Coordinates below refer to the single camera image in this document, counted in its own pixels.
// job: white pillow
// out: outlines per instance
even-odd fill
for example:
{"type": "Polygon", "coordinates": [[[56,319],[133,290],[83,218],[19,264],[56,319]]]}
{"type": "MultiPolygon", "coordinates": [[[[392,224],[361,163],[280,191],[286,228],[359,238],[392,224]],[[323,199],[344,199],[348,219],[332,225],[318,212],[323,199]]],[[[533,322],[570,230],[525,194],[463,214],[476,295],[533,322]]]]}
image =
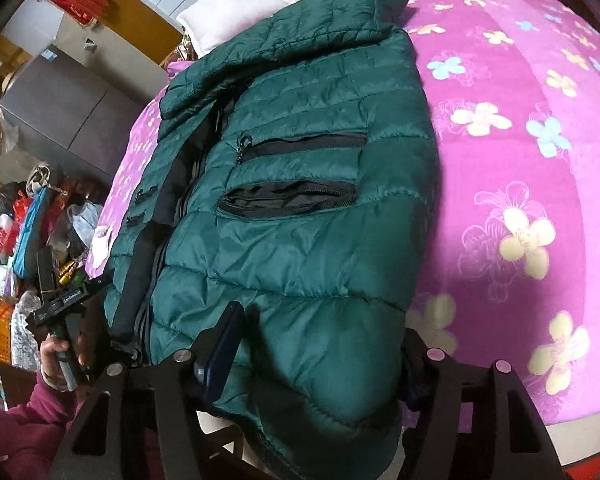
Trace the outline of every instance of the white pillow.
{"type": "Polygon", "coordinates": [[[176,20],[191,38],[193,49],[202,57],[239,32],[273,16],[295,0],[198,0],[176,20]]]}

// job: black handle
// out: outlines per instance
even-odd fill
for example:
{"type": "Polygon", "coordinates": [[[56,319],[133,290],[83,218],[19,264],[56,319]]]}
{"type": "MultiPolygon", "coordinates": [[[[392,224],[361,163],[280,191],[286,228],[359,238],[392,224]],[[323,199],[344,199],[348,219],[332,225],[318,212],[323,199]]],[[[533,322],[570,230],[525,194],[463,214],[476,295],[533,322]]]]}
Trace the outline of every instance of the black handle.
{"type": "Polygon", "coordinates": [[[74,342],[69,337],[69,331],[64,322],[57,322],[51,327],[51,333],[58,339],[62,339],[69,343],[69,349],[66,352],[58,352],[56,357],[60,363],[60,369],[64,375],[67,389],[72,392],[82,384],[88,384],[87,376],[80,368],[80,363],[75,355],[73,344],[74,342]]]}

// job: bed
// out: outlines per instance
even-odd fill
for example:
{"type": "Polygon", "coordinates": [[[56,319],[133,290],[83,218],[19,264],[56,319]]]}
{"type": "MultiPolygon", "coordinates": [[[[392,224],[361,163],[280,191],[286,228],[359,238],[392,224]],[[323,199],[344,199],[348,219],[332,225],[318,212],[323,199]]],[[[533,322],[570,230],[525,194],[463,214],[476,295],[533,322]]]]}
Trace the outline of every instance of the bed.
{"type": "MultiPolygon", "coordinates": [[[[600,412],[599,32],[557,0],[410,0],[404,28],[443,172],[406,325],[462,362],[510,361],[546,424],[600,412]]],[[[103,243],[155,148],[163,94],[133,127],[103,243]]],[[[90,275],[103,268],[91,255],[90,275]]]]}

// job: zipper pull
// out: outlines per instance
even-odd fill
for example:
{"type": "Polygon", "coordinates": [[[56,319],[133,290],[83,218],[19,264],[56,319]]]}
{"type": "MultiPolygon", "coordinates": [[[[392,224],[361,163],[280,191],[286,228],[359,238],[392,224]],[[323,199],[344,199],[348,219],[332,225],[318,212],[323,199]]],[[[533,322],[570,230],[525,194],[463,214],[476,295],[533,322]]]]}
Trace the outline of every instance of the zipper pull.
{"type": "Polygon", "coordinates": [[[240,162],[242,161],[242,157],[244,156],[244,150],[246,150],[248,147],[250,147],[252,142],[253,142],[253,139],[251,139],[251,136],[249,136],[249,135],[241,136],[238,139],[238,157],[237,157],[238,164],[240,164],[240,162]]]}

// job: jacket sleeve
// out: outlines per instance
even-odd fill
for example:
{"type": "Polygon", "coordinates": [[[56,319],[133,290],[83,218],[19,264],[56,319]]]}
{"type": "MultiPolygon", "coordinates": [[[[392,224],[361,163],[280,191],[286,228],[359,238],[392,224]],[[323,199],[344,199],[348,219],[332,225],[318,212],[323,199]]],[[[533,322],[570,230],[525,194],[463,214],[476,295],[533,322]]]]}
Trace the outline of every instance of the jacket sleeve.
{"type": "Polygon", "coordinates": [[[73,392],[59,392],[48,386],[40,372],[27,404],[11,408],[8,413],[19,424],[56,424],[65,426],[75,418],[76,397],[73,392]]]}

